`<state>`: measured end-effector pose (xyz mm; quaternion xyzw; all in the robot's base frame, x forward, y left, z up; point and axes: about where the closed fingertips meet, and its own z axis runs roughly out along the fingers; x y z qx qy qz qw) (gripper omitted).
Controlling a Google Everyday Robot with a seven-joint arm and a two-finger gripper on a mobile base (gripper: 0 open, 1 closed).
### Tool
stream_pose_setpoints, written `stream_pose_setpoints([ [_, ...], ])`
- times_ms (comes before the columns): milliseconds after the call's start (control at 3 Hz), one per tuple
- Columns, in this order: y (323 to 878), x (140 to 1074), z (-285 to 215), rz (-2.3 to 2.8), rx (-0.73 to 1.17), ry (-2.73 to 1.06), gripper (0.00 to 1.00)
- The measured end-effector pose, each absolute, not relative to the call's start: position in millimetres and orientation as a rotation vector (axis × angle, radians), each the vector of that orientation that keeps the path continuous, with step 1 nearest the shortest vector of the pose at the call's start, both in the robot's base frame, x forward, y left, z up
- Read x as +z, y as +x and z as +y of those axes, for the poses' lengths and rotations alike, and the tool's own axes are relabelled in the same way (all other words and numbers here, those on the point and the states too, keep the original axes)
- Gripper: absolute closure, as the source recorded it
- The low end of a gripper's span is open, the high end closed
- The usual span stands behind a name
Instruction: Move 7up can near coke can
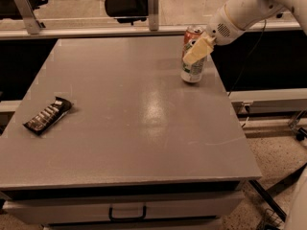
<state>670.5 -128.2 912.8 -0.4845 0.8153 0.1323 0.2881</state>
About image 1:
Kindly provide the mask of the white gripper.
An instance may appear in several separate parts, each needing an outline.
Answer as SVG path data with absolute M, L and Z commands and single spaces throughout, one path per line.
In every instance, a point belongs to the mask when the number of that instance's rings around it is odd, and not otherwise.
M 210 18 L 203 33 L 187 51 L 183 62 L 192 65 L 210 55 L 217 45 L 227 45 L 240 37 L 246 29 L 243 17 L 229 4 L 224 4 Z

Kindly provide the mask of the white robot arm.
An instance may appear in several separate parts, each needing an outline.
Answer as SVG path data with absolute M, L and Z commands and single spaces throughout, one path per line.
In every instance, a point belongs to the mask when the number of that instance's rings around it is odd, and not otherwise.
M 227 0 L 210 18 L 205 31 L 183 57 L 191 65 L 211 54 L 215 45 L 227 45 L 251 26 L 288 10 L 307 34 L 307 0 Z

